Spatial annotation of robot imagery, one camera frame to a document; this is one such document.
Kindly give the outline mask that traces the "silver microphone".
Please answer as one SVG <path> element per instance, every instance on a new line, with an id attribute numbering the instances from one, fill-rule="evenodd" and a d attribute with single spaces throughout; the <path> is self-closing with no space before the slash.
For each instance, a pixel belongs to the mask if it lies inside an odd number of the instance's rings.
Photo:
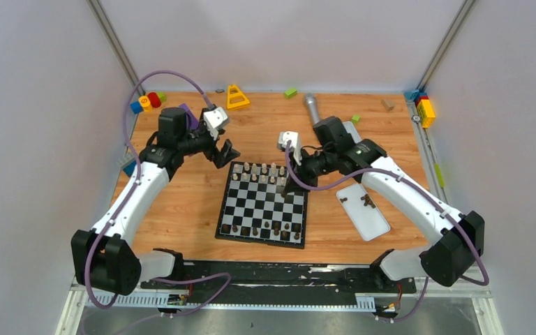
<path id="1" fill-rule="evenodd" d="M 304 104 L 308 110 L 311 125 L 314 126 L 320 121 L 317 98 L 312 93 L 304 95 Z"/>

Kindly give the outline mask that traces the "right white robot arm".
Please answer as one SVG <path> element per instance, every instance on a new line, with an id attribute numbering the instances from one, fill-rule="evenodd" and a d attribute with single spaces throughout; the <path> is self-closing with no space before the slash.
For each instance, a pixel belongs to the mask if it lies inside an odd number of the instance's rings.
<path id="1" fill-rule="evenodd" d="M 338 117 L 319 121 L 313 132 L 321 145 L 313 154 L 303 148 L 298 133 L 279 135 L 277 147 L 285 153 L 289 174 L 285 192 L 318 191 L 318 177 L 339 172 L 341 182 L 354 179 L 383 196 L 428 242 L 426 247 L 385 251 L 370 273 L 374 288 L 385 292 L 399 280 L 416 276 L 428 276 L 445 287 L 459 279 L 489 284 L 481 261 L 485 222 L 476 211 L 464 214 L 432 195 L 374 141 L 355 141 Z"/>

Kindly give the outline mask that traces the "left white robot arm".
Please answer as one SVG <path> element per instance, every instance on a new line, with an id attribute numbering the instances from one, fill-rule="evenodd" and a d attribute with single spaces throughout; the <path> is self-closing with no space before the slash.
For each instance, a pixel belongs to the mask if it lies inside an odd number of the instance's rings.
<path id="1" fill-rule="evenodd" d="M 87 288 L 129 295 L 136 286 L 159 278 L 169 288 L 186 279 L 182 254 L 155 248 L 136 255 L 131 246 L 145 214 L 170 183 L 188 156 L 203 154 L 222 168 L 240 153 L 226 140 L 217 147 L 228 125 L 227 112 L 213 106 L 202 110 L 198 126 L 191 129 L 188 113 L 169 107 L 158 117 L 158 130 L 140 152 L 140 166 L 113 205 L 90 230 L 77 230 L 70 241 L 75 277 Z"/>

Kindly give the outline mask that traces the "black white chessboard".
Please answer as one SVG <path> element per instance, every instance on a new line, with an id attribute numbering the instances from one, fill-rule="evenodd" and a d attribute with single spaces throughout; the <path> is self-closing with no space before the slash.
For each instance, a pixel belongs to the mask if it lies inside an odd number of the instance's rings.
<path id="1" fill-rule="evenodd" d="M 282 165 L 230 164 L 215 238 L 303 249 L 308 192 L 284 193 Z"/>

